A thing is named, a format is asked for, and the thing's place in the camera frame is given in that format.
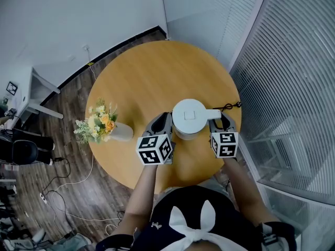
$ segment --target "white bow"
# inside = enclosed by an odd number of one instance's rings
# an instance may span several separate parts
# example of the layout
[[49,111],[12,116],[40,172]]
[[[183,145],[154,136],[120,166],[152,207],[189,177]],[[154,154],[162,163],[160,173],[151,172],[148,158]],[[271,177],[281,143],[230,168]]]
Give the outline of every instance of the white bow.
[[162,251],[183,251],[187,249],[191,243],[201,239],[218,245],[221,250],[247,251],[244,247],[230,239],[214,233],[209,233],[215,225],[215,210],[208,200],[205,201],[203,208],[201,209],[200,230],[187,227],[186,220],[178,207],[173,207],[169,225],[175,231],[185,235],[185,237],[168,245],[162,249]]

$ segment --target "power strip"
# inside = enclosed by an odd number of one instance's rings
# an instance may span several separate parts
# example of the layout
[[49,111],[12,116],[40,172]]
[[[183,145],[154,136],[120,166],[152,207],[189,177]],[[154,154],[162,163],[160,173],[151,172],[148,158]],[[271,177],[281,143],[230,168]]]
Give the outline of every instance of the power strip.
[[46,198],[44,197],[44,195],[42,193],[40,193],[40,197],[42,198],[42,200],[45,204],[48,204],[48,201],[46,200]]

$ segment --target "yellow flower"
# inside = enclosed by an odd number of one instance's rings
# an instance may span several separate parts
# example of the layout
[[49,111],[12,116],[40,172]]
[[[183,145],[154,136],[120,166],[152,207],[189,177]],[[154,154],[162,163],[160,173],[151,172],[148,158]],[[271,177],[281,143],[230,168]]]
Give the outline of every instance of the yellow flower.
[[109,115],[108,115],[108,114],[101,115],[101,117],[100,117],[100,121],[101,121],[101,123],[103,123],[103,124],[107,124],[108,121],[109,121]]
[[115,123],[113,121],[108,121],[106,123],[106,132],[110,132],[114,129]]

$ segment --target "white desk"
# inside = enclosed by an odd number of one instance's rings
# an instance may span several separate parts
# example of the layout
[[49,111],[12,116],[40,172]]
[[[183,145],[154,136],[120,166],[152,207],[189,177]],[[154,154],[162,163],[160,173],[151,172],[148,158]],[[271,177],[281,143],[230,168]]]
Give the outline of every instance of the white desk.
[[[15,115],[18,117],[21,117],[24,111],[29,111],[32,113],[38,113],[38,111],[41,111],[51,116],[63,119],[64,115],[41,106],[38,101],[31,98],[32,78],[35,77],[43,86],[45,86],[47,89],[51,90],[52,92],[56,92],[59,94],[60,90],[54,85],[52,85],[51,83],[49,83],[48,81],[46,81],[44,78],[36,74],[34,68],[31,67],[28,70],[29,72],[21,75],[19,79],[17,91],[15,95],[13,96],[13,98],[8,103],[8,109],[12,109],[12,108],[16,109]],[[8,120],[4,124],[4,128],[12,129],[15,126],[16,122],[18,121],[19,119],[18,117],[14,117],[13,120]]]

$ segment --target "electrical outlet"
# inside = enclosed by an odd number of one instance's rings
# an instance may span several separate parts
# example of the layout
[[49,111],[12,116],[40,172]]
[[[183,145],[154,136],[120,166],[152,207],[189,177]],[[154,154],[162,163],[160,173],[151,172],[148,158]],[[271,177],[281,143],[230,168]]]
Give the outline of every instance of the electrical outlet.
[[89,49],[90,49],[90,47],[88,46],[88,44],[83,45],[83,50],[88,51]]
[[40,193],[40,197],[41,197],[41,199],[43,200],[43,202],[44,202],[45,204],[48,203],[48,201],[46,200],[46,198],[44,197],[44,195],[43,195],[42,193]]

